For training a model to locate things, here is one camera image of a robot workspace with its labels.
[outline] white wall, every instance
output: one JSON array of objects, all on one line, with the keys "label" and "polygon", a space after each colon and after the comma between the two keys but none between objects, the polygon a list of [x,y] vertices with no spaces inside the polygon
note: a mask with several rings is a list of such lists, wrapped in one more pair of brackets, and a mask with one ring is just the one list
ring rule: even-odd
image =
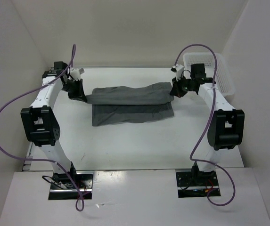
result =
[{"label": "white wall", "polygon": [[[13,4],[0,0],[0,107],[13,97],[41,85],[46,69],[38,49]],[[33,100],[25,97],[5,109],[0,116],[0,143],[10,153],[24,156],[28,143],[19,112]],[[13,172],[21,162],[0,152],[0,215]]]},{"label": "white wall", "polygon": [[49,66],[172,65],[184,46],[221,52],[246,0],[12,0]]},{"label": "white wall", "polygon": [[270,1],[249,0],[224,50],[236,86],[232,102],[245,112],[240,147],[254,167],[270,215]]}]

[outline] white table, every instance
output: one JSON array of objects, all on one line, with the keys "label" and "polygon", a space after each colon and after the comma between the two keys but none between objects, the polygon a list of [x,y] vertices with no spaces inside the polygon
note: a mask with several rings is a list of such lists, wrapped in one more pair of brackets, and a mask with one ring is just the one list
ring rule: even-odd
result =
[{"label": "white table", "polygon": [[[148,86],[171,81],[170,68],[95,68],[82,75],[86,94],[96,87]],[[60,143],[77,170],[147,170],[191,168],[189,155],[201,135],[210,110],[195,93],[172,102],[175,116],[162,121],[92,127],[92,106],[68,99],[60,92],[54,114],[61,127]],[[195,157],[204,158],[210,146],[205,138]],[[33,158],[45,158],[37,147]],[[223,167],[243,167],[238,148],[228,151]],[[32,162],[30,171],[52,170],[49,163]]]},{"label": "white table", "polygon": [[[96,171],[92,200],[78,212],[75,200],[48,201],[49,184],[42,175],[51,172],[14,174],[0,218],[0,226],[270,226],[252,169],[232,168],[236,184],[234,201],[225,207],[211,205],[206,197],[178,198],[175,171]],[[232,186],[217,170],[223,203]]]}]

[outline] gray cloth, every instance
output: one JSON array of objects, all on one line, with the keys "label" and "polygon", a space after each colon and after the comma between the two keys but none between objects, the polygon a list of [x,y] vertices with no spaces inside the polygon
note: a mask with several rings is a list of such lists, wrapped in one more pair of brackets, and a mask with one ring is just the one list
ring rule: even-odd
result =
[{"label": "gray cloth", "polygon": [[87,103],[93,105],[161,105],[173,101],[173,96],[169,94],[171,89],[170,82],[159,82],[142,88],[95,88],[86,97]]},{"label": "gray cloth", "polygon": [[159,82],[143,88],[126,86],[95,88],[87,95],[92,107],[92,126],[121,122],[143,123],[173,117],[170,82]]},{"label": "gray cloth", "polygon": [[92,126],[158,121],[173,115],[170,102],[162,105],[93,105]]}]

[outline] purple cable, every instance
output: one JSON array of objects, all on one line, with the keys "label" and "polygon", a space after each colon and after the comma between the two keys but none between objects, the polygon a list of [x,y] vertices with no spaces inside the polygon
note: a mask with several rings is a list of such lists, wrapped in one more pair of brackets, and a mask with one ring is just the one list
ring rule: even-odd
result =
[{"label": "purple cable", "polygon": [[227,176],[229,177],[229,179],[230,179],[230,181],[231,181],[231,183],[232,183],[232,186],[233,186],[233,195],[232,195],[231,199],[230,199],[228,202],[223,203],[223,204],[217,204],[217,203],[214,203],[214,202],[212,202],[212,201],[210,200],[209,194],[210,194],[211,192],[213,192],[214,190],[217,190],[217,189],[212,189],[211,191],[207,192],[207,199],[209,200],[209,202],[210,202],[211,204],[213,204],[213,205],[215,205],[215,206],[226,206],[226,205],[230,204],[230,203],[233,201],[233,199],[234,199],[234,197],[235,197],[235,191],[236,191],[234,181],[233,181],[232,177],[230,176],[230,174],[229,174],[223,167],[219,166],[218,164],[215,164],[214,162],[211,162],[211,161],[208,161],[208,160],[194,159],[194,158],[193,158],[193,155],[194,155],[194,153],[196,152],[197,147],[200,145],[200,143],[201,143],[203,137],[205,136],[207,130],[209,129],[209,126],[210,126],[210,123],[211,123],[211,120],[212,120],[212,117],[213,117],[213,114],[214,114],[215,99],[216,99],[216,93],[215,93],[215,88],[214,88],[214,86],[215,86],[215,75],[216,75],[216,71],[217,71],[217,67],[218,67],[218,62],[217,62],[215,53],[213,52],[213,50],[212,50],[211,48],[209,48],[208,46],[203,45],[203,44],[192,44],[192,45],[186,46],[184,49],[182,49],[182,51],[179,53],[179,55],[178,55],[178,57],[177,57],[176,62],[174,63],[174,65],[177,64],[177,62],[178,62],[178,60],[179,60],[179,57],[180,57],[181,54],[184,52],[184,50],[186,50],[186,49],[188,49],[189,47],[192,47],[192,46],[202,46],[202,47],[207,48],[207,49],[212,53],[212,55],[213,55],[213,57],[214,57],[215,66],[214,66],[213,81],[212,81],[212,86],[213,86],[213,101],[212,101],[212,107],[211,107],[209,119],[208,119],[208,122],[207,122],[207,124],[206,124],[206,127],[205,127],[204,131],[202,132],[201,137],[200,137],[199,140],[197,141],[197,143],[196,143],[195,147],[193,148],[193,150],[192,150],[192,152],[191,152],[189,158],[190,158],[191,161],[206,162],[206,163],[212,164],[212,165],[214,165],[214,166],[217,166],[218,168],[220,168],[221,170],[223,170],[223,171],[227,174]]},{"label": "purple cable", "polygon": [[[65,72],[68,70],[69,66],[72,64],[73,59],[74,59],[74,57],[75,57],[75,53],[76,53],[76,45],[74,44],[74,45],[73,45],[73,48],[72,48],[72,57],[71,57],[71,60],[70,60],[70,62],[69,62],[69,64],[68,64],[68,66],[65,68],[65,70],[63,70],[62,73],[61,73],[58,77],[56,77],[55,79],[53,79],[52,81],[50,81],[48,84],[46,84],[46,85],[44,85],[44,86],[41,86],[41,87],[39,87],[39,88],[30,90],[30,91],[28,91],[28,92],[26,92],[26,93],[24,93],[24,94],[21,94],[21,95],[15,97],[15,98],[13,98],[12,100],[8,101],[7,103],[5,103],[5,104],[3,105],[3,107],[0,108],[0,113],[5,109],[5,107],[7,107],[9,104],[13,103],[14,101],[18,100],[19,98],[24,97],[24,96],[26,96],[26,95],[28,95],[28,94],[30,94],[30,93],[36,92],[36,91],[38,91],[38,90],[41,90],[41,89],[47,87],[48,85],[54,83],[54,82],[55,82],[56,80],[58,80],[60,77],[62,77],[62,76],[65,74]],[[78,186],[76,185],[76,183],[74,182],[74,180],[72,179],[72,177],[70,176],[70,174],[65,170],[65,168],[64,168],[60,163],[58,163],[58,162],[56,162],[56,161],[54,161],[54,160],[49,160],[49,159],[30,159],[30,158],[21,158],[21,157],[17,157],[17,156],[14,156],[14,155],[12,155],[12,154],[6,152],[1,146],[0,146],[0,150],[1,150],[5,155],[7,155],[7,156],[9,156],[10,158],[13,158],[13,159],[22,160],[22,161],[48,161],[48,162],[55,163],[56,165],[58,165],[58,166],[63,170],[63,172],[65,172],[65,174],[66,174],[67,177],[70,179],[71,183],[74,185],[74,187],[76,188],[76,190],[77,190],[77,192],[78,192],[78,194],[79,194],[79,198],[77,199],[76,204],[75,204],[76,209],[77,209],[79,212],[83,211],[83,209],[84,209],[84,200],[83,200],[83,196],[85,195],[85,193],[83,194],[83,193],[79,190]],[[79,209],[78,206],[77,206],[78,201],[79,201],[80,199],[81,199],[81,201],[82,201],[82,207],[81,207],[81,209]]]}]

